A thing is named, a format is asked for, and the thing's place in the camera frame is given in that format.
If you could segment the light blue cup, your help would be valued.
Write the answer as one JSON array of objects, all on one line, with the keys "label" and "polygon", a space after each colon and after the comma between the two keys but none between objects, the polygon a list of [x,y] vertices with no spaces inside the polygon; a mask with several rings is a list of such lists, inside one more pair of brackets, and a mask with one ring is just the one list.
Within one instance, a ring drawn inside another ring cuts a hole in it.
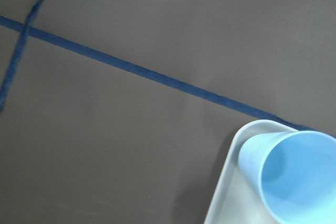
[{"label": "light blue cup", "polygon": [[249,138],[238,167],[278,223],[335,223],[335,138],[317,131]]}]

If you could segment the cream rabbit tray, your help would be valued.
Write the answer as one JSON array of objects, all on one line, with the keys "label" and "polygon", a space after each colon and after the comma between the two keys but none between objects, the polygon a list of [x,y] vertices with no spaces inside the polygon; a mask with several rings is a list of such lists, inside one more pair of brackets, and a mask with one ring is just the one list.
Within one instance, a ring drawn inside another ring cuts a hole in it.
[{"label": "cream rabbit tray", "polygon": [[297,131],[271,120],[253,121],[240,128],[229,148],[205,222],[278,223],[239,169],[238,154],[242,145],[258,134]]}]

